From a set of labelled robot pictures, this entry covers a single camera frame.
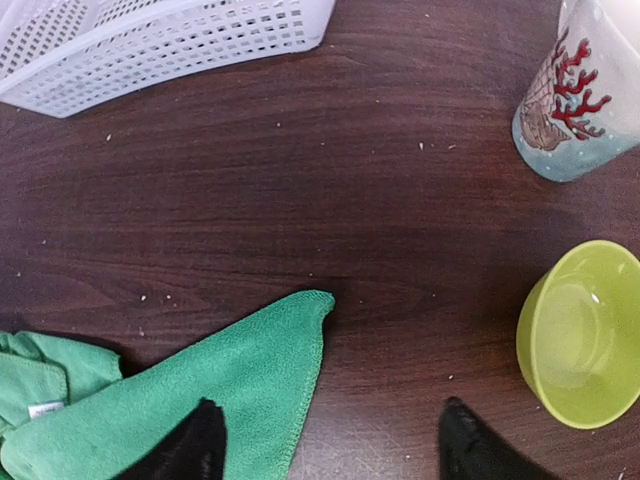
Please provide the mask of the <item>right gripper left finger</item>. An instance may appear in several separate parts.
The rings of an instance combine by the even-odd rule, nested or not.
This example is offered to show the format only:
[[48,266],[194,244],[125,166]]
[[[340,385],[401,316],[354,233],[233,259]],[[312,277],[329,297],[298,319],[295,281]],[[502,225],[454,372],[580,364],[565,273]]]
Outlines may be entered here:
[[227,430],[223,410],[201,399],[197,407],[118,479],[222,479]]

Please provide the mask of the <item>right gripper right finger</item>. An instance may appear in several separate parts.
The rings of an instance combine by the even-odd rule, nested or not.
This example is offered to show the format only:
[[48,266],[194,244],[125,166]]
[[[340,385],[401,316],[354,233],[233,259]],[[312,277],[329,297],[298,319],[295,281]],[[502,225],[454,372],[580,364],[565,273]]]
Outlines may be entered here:
[[444,404],[438,452],[440,479],[559,479],[516,450],[458,397]]

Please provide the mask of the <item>green microfiber towel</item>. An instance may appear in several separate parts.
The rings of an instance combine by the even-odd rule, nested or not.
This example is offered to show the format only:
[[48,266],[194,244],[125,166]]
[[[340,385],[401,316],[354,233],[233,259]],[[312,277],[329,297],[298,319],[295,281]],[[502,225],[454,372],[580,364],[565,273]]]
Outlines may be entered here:
[[300,291],[163,362],[8,434],[13,479],[113,479],[199,404],[223,410],[225,479],[288,475],[323,356],[331,294]]

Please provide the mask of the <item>white plastic mesh basket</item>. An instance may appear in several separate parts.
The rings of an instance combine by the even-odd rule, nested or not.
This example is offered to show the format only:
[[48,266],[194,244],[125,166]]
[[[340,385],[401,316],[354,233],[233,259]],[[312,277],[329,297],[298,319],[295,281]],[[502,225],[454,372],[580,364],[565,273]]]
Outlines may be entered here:
[[332,1],[4,1],[1,101],[67,118],[205,70],[306,52]]

